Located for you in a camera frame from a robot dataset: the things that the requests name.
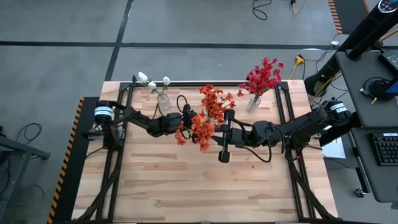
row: wooden table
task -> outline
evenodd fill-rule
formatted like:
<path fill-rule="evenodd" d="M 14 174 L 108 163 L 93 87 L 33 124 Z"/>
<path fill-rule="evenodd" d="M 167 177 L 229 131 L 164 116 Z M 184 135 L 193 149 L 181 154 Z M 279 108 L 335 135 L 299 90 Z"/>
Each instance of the wooden table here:
<path fill-rule="evenodd" d="M 288 83 L 295 116 L 308 113 L 310 105 L 303 81 Z M 105 82 L 101 99 L 116 100 L 119 84 Z M 198 89 L 170 87 L 167 94 L 172 108 L 163 113 L 177 111 L 175 100 L 178 95 L 185 95 L 193 109 L 200 111 L 203 95 L 199 94 Z M 251 96 L 238 98 L 237 87 L 220 89 L 235 96 L 237 119 L 247 123 L 266 120 L 280 124 L 274 90 L 262 96 L 256 114 L 247 114 L 245 109 Z M 152 117 L 156 103 L 156 95 L 150 95 L 148 89 L 134 88 L 133 108 Z M 287 109 L 284 111 L 289 119 Z M 310 144 L 319 146 L 316 140 Z M 88 152 L 101 146 L 102 141 L 93 141 Z M 231 161 L 223 164 L 218 161 L 220 150 L 214 141 L 206 152 L 200 152 L 199 145 L 191 142 L 178 146 L 173 135 L 153 138 L 130 123 L 126 131 L 114 222 L 297 221 L 288 165 L 280 154 L 280 144 L 272 149 L 272 161 L 269 164 L 233 146 L 229 147 Z M 266 147 L 259 147 L 255 151 L 268 158 Z M 306 148 L 303 156 L 311 189 L 325 208 L 337 216 L 322 152 Z M 105 159 L 106 150 L 102 150 L 85 161 L 73 218 L 79 217 L 100 191 Z M 109 197 L 110 191 L 108 200 L 105 200 L 104 216 L 108 212 Z M 307 217 L 302 191 L 300 197 Z"/>

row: wheel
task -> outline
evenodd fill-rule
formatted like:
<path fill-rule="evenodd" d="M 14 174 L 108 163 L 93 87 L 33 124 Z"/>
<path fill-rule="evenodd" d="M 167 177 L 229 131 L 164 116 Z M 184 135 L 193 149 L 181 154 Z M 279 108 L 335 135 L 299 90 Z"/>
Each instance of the wheel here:
<path fill-rule="evenodd" d="M 365 195 L 366 195 L 366 193 L 363 192 L 363 190 L 362 190 L 361 187 L 355 189 L 355 190 L 354 190 L 354 193 L 355 193 L 355 195 L 356 195 L 357 197 L 359 197 L 359 198 L 363 198 L 363 197 L 365 197 Z"/>

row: clear vase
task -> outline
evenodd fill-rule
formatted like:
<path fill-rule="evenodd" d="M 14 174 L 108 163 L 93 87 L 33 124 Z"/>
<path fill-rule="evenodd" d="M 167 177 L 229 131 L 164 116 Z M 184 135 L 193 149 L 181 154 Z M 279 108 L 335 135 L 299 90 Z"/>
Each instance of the clear vase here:
<path fill-rule="evenodd" d="M 246 108 L 246 112 L 248 112 L 249 114 L 253 114 L 254 112 L 256 112 L 260 103 L 261 103 L 261 98 L 259 95 L 252 96 L 249 101 L 248 107 Z"/>
<path fill-rule="evenodd" d="M 161 110 L 167 110 L 170 107 L 170 100 L 166 93 L 157 95 L 157 102 Z"/>

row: white flower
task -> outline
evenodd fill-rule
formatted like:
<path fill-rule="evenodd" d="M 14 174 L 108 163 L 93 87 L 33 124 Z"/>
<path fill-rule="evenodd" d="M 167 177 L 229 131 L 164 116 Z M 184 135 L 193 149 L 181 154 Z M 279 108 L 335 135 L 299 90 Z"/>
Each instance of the white flower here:
<path fill-rule="evenodd" d="M 170 85 L 170 79 L 168 77 L 163 77 L 164 85 Z"/>
<path fill-rule="evenodd" d="M 139 72 L 138 73 L 138 79 L 141 81 L 141 82 L 147 82 L 148 81 L 148 77 L 144 74 L 144 73 L 142 73 L 142 72 Z"/>
<path fill-rule="evenodd" d="M 148 89 L 150 89 L 150 90 L 156 89 L 156 83 L 154 83 L 154 82 L 148 83 Z"/>

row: gray floor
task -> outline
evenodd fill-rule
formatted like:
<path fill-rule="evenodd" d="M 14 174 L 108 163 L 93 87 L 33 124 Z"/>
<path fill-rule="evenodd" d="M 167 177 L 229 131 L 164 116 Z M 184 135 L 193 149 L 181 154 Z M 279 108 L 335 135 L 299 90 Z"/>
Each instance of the gray floor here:
<path fill-rule="evenodd" d="M 127 0 L 2 0 L 0 40 L 56 42 L 114 42 Z M 267 21 L 251 12 L 251 0 L 135 0 L 123 42 L 234 43 L 328 45 L 336 31 L 327 0 L 308 0 L 299 16 L 292 16 L 288 1 L 274 0 L 264 8 Z M 345 35 L 336 39 L 344 41 Z M 398 43 L 397 37 L 389 44 Z M 0 47 L 0 125 L 12 139 L 31 122 L 43 125 L 33 146 L 52 152 L 47 162 L 29 164 L 19 194 L 12 199 L 5 223 L 29 220 L 44 223 L 60 171 L 78 100 L 98 96 L 112 48 L 106 47 Z M 294 57 L 316 59 L 321 50 L 289 49 L 145 49 L 122 48 L 112 80 L 130 80 L 139 71 L 154 80 L 241 80 L 262 57 L 276 57 L 286 65 L 287 78 Z M 307 61 L 305 76 L 315 73 Z M 299 66 L 294 79 L 301 79 Z M 334 82 L 345 89 L 342 78 Z M 323 99 L 340 96 L 330 88 Z M 349 95 L 341 97 L 353 110 Z M 354 167 L 353 155 L 342 160 Z M 361 222 L 396 223 L 397 210 L 377 203 L 369 194 L 357 198 L 353 170 L 326 161 L 341 218 Z M 44 198 L 32 184 L 45 190 Z"/>

